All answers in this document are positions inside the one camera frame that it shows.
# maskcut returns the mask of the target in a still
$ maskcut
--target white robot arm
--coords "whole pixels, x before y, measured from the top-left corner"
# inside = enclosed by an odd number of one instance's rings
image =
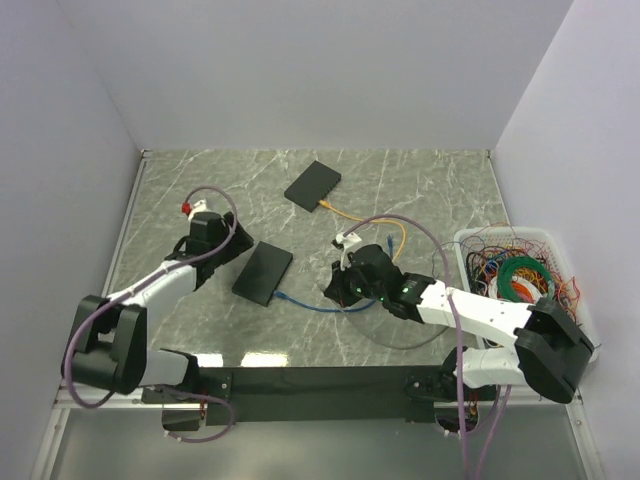
[[[465,385],[528,385],[555,402],[572,400],[594,347],[553,300],[510,303],[447,289],[433,278],[403,274],[380,246],[363,246],[355,233],[339,234],[333,243],[343,255],[332,265],[331,283],[324,292],[327,298],[342,307],[361,298],[375,299],[399,318],[455,328],[450,295],[462,330],[500,345],[465,349]],[[456,374],[455,361],[445,365],[447,373]]]
[[[184,352],[149,350],[147,333],[173,312],[182,297],[200,288],[216,268],[249,250],[253,239],[237,224],[220,252],[191,263],[190,259],[212,252],[225,241],[234,217],[232,213],[221,216],[212,212],[206,201],[197,202],[185,213],[189,235],[178,241],[154,272],[106,298],[89,295],[78,305],[69,342],[89,315],[127,291],[132,293],[96,318],[74,344],[71,369],[75,380],[121,394],[159,384],[191,391],[197,383],[197,359]],[[101,336],[107,333],[113,334],[112,340]]]

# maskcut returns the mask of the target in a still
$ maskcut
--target white bracket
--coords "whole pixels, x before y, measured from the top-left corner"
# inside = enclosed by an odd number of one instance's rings
[[[191,208],[191,211],[189,212],[189,222],[191,222],[191,220],[193,220],[193,216],[196,213],[200,213],[200,212],[210,212],[211,209],[209,208],[209,204],[207,203],[206,199],[202,199],[202,200],[198,200],[196,203],[193,204],[193,207]]]
[[[469,348],[462,354],[464,384],[470,388],[485,385],[527,385],[518,367],[516,352],[507,348],[478,350]]]
[[[340,255],[340,270],[344,271],[349,264],[348,254],[360,248],[362,239],[355,233],[350,233],[346,237],[339,233],[336,235],[336,244],[342,245],[342,254]]]

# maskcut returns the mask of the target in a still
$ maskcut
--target marble tabletop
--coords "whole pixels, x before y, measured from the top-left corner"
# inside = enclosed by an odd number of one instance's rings
[[[262,240],[293,253],[280,290],[307,304],[334,307],[321,291],[329,281],[331,262],[339,257],[331,241],[353,222],[322,207],[309,213],[283,195],[314,160],[342,173],[328,200],[351,215],[400,213],[421,222],[443,243],[460,229],[506,220],[484,150],[154,151],[141,166],[110,290],[126,287],[157,268],[188,231],[180,212],[185,195],[195,186],[213,184],[233,197],[239,220],[256,243]],[[207,198],[219,213],[228,210],[221,197]],[[435,276],[443,278],[442,262],[431,262],[433,244],[415,228],[408,231],[398,266],[427,275],[434,268]],[[393,225],[371,225],[358,233],[365,242],[383,246],[388,234],[396,247],[401,239]],[[454,286],[459,287],[451,247],[446,251]],[[206,365],[230,367],[436,365],[455,346],[451,330],[411,350],[374,343],[406,348],[440,329],[396,319],[380,305],[362,313],[334,314],[305,310],[278,298],[265,308],[237,297],[231,286],[249,256],[245,253],[218,269],[160,325],[150,326],[150,345],[198,354]]]

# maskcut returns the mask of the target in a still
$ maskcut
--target black rectangular pad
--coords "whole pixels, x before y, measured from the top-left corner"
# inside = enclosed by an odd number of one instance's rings
[[[285,250],[258,243],[231,291],[266,307],[292,259],[293,255]]]
[[[341,178],[342,175],[335,170],[314,161],[302,172],[302,175],[289,185],[284,196],[306,211],[313,212],[318,206],[318,202],[327,196]]]

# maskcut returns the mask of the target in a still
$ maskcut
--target white enclosure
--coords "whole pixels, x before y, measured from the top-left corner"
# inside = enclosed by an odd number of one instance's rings
[[[608,476],[637,477],[639,17],[629,0],[0,0],[2,478],[31,471],[140,149],[180,147],[494,149],[511,221],[550,230],[580,279],[603,342],[589,420]]]
[[[141,148],[490,148],[571,1],[59,4]]]

